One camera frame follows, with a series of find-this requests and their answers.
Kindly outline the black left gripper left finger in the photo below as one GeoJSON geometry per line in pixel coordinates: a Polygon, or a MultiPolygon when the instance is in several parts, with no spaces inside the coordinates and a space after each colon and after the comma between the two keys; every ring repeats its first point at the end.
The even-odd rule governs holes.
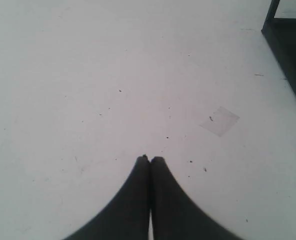
{"type": "Polygon", "coordinates": [[[112,200],[67,240],[147,240],[150,223],[150,162],[139,156],[112,200]]]}

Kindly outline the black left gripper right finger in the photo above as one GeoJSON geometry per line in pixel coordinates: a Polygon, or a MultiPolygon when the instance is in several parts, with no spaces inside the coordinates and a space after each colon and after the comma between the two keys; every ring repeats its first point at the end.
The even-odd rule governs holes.
{"type": "Polygon", "coordinates": [[[150,162],[155,240],[233,240],[235,235],[204,213],[183,191],[163,157],[150,162]]]}

